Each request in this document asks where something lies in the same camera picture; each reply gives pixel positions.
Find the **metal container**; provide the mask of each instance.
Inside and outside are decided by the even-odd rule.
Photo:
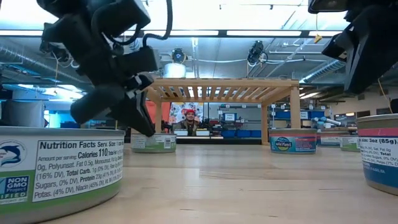
[[[323,131],[317,133],[317,145],[326,147],[340,147],[340,137],[348,135],[348,131]]]
[[[269,138],[274,153],[314,154],[317,150],[316,129],[270,129]]]
[[[0,127],[1,223],[41,223],[115,196],[124,131]]]
[[[131,134],[131,148],[137,153],[168,153],[175,152],[177,143],[175,134],[154,134],[147,137],[143,134]]]
[[[398,114],[367,116],[356,122],[366,182],[398,195]]]
[[[341,136],[340,149],[346,152],[361,152],[358,148],[358,136]]]

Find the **black robotic claw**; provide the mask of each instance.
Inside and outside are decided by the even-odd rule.
[[[150,22],[142,1],[37,0],[37,3],[59,18],[54,24],[44,25],[42,40],[63,43],[79,64],[77,72],[86,75],[95,86],[91,93],[72,104],[75,121],[85,123],[109,110],[112,118],[146,136],[153,135],[154,126],[145,107],[146,94],[142,92],[153,79],[138,73],[158,70],[157,57],[146,44],[137,52],[123,55],[105,39],[114,42],[114,37],[134,25],[138,34]]]

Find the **fish logo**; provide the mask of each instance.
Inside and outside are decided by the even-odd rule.
[[[26,150],[18,141],[0,142],[0,168],[14,167],[20,164],[26,157]]]

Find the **nutrition facts label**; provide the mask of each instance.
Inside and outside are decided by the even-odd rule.
[[[122,178],[123,139],[38,141],[33,202],[88,192]]]
[[[398,167],[397,138],[364,138],[358,139],[362,160],[373,164]]]

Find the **blue bin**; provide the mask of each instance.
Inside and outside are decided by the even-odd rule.
[[[249,130],[237,130],[236,137],[238,138],[250,138],[251,132]]]
[[[252,130],[251,137],[252,138],[261,138],[261,130]]]
[[[221,135],[224,138],[233,138],[235,137],[235,130],[222,131]]]

